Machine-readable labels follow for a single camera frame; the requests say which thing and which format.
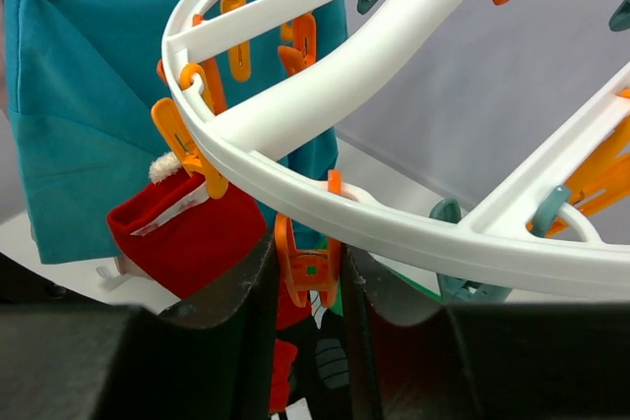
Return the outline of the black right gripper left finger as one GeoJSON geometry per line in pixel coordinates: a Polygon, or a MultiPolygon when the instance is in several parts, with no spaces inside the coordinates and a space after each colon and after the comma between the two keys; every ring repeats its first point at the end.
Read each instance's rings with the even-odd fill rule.
{"type": "Polygon", "coordinates": [[[279,265],[271,235],[154,314],[109,306],[1,261],[5,419],[264,419],[279,265]]]}

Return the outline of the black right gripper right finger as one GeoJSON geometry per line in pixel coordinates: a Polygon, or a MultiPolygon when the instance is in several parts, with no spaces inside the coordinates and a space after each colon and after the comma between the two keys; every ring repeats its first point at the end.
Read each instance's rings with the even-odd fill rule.
{"type": "Polygon", "coordinates": [[[625,419],[625,303],[455,303],[342,252],[356,419],[625,419]]]}

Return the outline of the red christmas sock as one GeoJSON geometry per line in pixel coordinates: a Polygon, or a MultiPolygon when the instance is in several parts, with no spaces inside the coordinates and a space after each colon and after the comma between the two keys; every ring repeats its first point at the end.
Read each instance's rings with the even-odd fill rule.
{"type": "Polygon", "coordinates": [[[289,296],[285,283],[282,281],[279,288],[276,317],[276,339],[269,404],[270,414],[280,413],[288,405],[290,392],[289,371],[298,353],[298,348],[295,345],[280,339],[281,331],[298,325],[310,316],[310,303],[307,302],[304,307],[296,306],[289,296]]]}
{"type": "Polygon", "coordinates": [[[173,152],[149,168],[150,184],[107,216],[119,270],[184,299],[240,263],[266,233],[258,204],[233,185],[215,200],[204,176],[173,152]]]}

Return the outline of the orange clothes peg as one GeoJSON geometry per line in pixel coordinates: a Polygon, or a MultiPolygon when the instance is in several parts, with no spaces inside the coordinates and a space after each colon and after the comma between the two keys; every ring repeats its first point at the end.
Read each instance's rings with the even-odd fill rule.
{"type": "Polygon", "coordinates": [[[174,101],[165,97],[158,100],[151,110],[152,119],[176,158],[189,175],[204,176],[210,198],[218,200],[224,196],[228,181],[199,151],[186,128],[174,101]]]}
{"type": "Polygon", "coordinates": [[[306,306],[310,291],[316,291],[325,308],[335,305],[338,295],[342,243],[327,238],[325,249],[297,249],[292,220],[277,214],[274,228],[278,261],[288,295],[298,308],[306,306]]]}

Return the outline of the white round clip hanger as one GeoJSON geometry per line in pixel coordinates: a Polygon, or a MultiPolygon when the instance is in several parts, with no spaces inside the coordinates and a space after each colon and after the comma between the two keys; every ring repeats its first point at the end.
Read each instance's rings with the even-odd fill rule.
{"type": "Polygon", "coordinates": [[[558,185],[582,185],[626,145],[629,36],[620,0],[385,0],[339,48],[221,115],[178,74],[332,0],[256,0],[193,26],[219,0],[179,0],[161,54],[200,151],[267,206],[395,261],[512,288],[575,297],[629,295],[629,218],[595,225],[567,205],[574,241],[527,225],[558,185]],[[470,212],[439,222],[348,180],[340,196],[280,167],[324,130],[470,212]]]}

